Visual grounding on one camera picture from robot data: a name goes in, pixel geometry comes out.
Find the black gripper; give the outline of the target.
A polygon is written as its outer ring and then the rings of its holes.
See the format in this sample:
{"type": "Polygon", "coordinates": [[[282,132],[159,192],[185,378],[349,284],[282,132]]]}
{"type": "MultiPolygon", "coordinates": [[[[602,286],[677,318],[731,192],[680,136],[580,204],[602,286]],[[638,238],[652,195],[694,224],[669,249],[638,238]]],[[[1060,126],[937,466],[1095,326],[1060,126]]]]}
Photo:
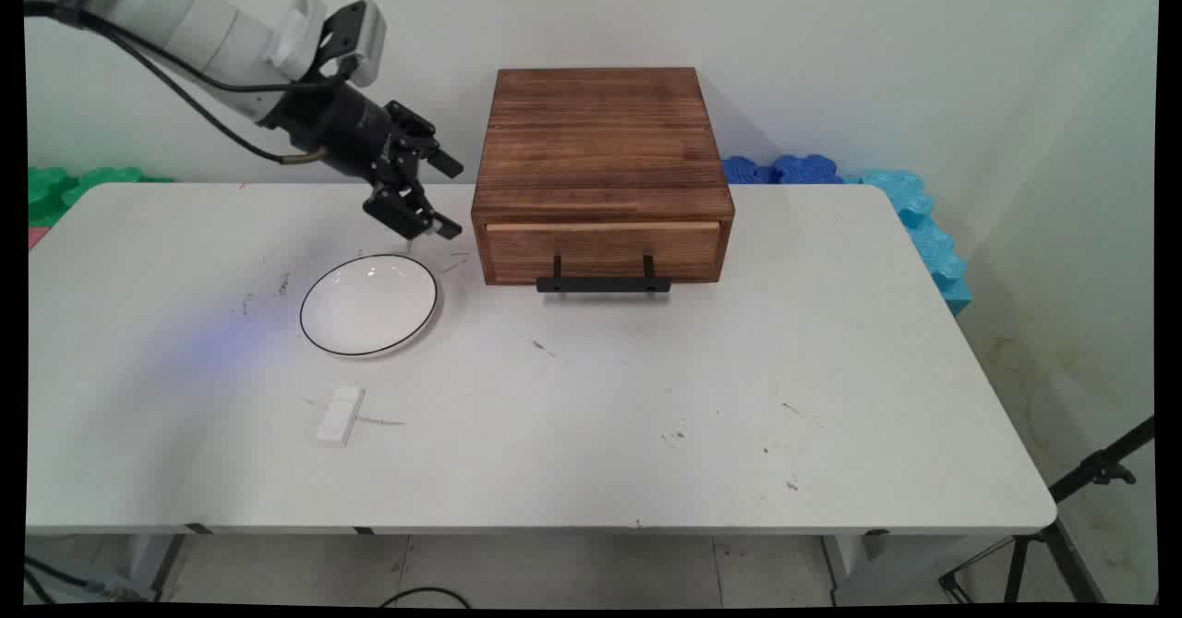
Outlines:
{"type": "Polygon", "coordinates": [[[266,113],[264,126],[286,131],[297,150],[322,151],[322,161],[337,173],[366,180],[371,193],[362,209],[401,238],[452,240],[465,230],[436,210],[417,183],[422,161],[449,178],[465,165],[440,147],[431,122],[404,104],[389,100],[379,108],[348,83],[288,91],[266,113]]]}

